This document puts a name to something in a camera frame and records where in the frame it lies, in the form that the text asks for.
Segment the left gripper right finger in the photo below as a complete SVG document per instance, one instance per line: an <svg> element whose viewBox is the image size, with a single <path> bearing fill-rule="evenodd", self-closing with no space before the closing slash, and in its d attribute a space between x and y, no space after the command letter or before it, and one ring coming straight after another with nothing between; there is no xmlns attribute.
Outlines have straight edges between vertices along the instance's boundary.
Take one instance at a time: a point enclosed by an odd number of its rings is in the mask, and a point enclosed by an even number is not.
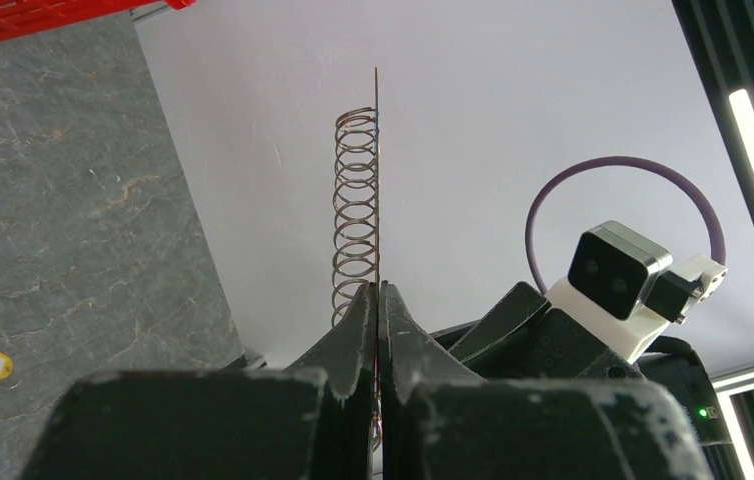
<svg viewBox="0 0 754 480"><path fill-rule="evenodd" d="M378 360L383 477L430 479L437 463L432 450L451 426L439 395L483 379L413 319L398 287L387 281L378 292Z"/></svg>

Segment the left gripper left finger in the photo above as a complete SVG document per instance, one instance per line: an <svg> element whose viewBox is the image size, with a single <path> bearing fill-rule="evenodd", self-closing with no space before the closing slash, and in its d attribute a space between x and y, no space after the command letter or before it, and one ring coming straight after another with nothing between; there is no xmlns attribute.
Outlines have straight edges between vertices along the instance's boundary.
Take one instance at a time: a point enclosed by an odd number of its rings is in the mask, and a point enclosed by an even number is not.
<svg viewBox="0 0 754 480"><path fill-rule="evenodd" d="M288 369L323 381L305 415L308 479L368 479L376 400L378 286L358 287L345 314Z"/></svg>

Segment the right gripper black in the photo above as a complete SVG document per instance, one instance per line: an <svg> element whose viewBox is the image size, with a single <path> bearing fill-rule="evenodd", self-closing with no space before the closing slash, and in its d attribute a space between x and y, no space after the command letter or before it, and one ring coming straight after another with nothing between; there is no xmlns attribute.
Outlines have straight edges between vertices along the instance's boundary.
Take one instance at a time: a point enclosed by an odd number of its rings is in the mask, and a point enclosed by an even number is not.
<svg viewBox="0 0 754 480"><path fill-rule="evenodd" d="M487 380L646 379L526 282L515 284L481 319L430 336Z"/></svg>

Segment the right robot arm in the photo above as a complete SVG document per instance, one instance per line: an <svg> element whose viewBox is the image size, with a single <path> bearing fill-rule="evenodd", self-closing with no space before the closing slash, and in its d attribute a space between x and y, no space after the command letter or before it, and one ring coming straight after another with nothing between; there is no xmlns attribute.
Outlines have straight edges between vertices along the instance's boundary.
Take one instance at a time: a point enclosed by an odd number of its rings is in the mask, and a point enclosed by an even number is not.
<svg viewBox="0 0 754 480"><path fill-rule="evenodd" d="M665 318L639 308L618 319L568 282L546 294L527 283L483 318L434 333L457 360L487 379L648 381L664 388L702 448L730 441L700 357L668 337ZM556 401L522 426L515 447L498 440L515 479L670 479L664 447L647 436L649 412L633 398L590 405Z"/></svg>

